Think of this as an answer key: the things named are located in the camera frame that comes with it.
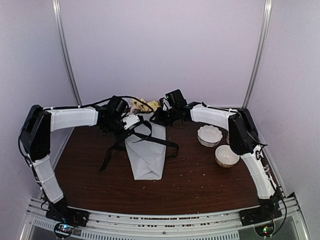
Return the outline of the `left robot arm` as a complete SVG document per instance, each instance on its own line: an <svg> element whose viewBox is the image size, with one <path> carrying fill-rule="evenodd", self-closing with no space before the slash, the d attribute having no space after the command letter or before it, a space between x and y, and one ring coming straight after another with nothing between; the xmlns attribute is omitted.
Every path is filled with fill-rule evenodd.
<svg viewBox="0 0 320 240"><path fill-rule="evenodd" d="M55 204L51 211L61 222L69 221L72 211L61 203L64 194L50 161L51 133L98 126L102 132L112 133L117 143L121 143L134 134L136 127L150 126L143 116L125 112L129 108L125 99L125 96L114 95L87 105L45 108L36 104L31 107L20 130L18 146L48 202Z"/></svg>

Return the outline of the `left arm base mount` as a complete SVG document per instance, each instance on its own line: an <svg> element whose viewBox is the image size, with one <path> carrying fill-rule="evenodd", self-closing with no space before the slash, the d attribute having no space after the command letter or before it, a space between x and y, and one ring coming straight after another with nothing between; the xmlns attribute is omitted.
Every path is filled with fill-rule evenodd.
<svg viewBox="0 0 320 240"><path fill-rule="evenodd" d="M69 207L68 200L64 197L57 203L48 201L45 217L56 221L53 233L58 239L69 238L78 227L86 227L90 213L86 210Z"/></svg>

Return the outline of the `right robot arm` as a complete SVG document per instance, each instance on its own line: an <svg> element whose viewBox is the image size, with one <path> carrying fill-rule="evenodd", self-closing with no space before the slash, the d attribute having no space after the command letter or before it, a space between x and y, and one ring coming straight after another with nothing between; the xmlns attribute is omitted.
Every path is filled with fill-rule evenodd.
<svg viewBox="0 0 320 240"><path fill-rule="evenodd" d="M197 101L188 103L177 89L165 95L151 121L166 127L178 120L204 123L228 131L229 146L244 161L257 190L260 206L256 216L261 221L268 220L276 212L281 196L268 165L262 163L265 144L259 140L249 110L213 107Z"/></svg>

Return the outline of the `white wrapping paper sheet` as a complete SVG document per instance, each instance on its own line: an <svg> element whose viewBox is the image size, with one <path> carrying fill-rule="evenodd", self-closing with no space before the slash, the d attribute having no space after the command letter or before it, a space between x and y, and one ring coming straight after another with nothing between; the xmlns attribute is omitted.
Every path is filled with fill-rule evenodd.
<svg viewBox="0 0 320 240"><path fill-rule="evenodd" d="M151 130L144 124L136 127L136 133L149 135L157 139L166 140L164 126L149 122L150 114L138 114L151 125ZM166 146L156 142L141 140L131 135L125 140L125 147L131 165L133 178L139 180L160 180L163 175Z"/></svg>

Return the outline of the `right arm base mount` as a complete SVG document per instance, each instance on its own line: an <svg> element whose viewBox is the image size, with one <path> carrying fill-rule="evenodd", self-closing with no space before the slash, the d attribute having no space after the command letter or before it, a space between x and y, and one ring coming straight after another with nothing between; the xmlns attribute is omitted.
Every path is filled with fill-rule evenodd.
<svg viewBox="0 0 320 240"><path fill-rule="evenodd" d="M260 205L239 212L242 226L254 227L255 233L262 238L271 238L276 232L275 219L282 216L278 204Z"/></svg>

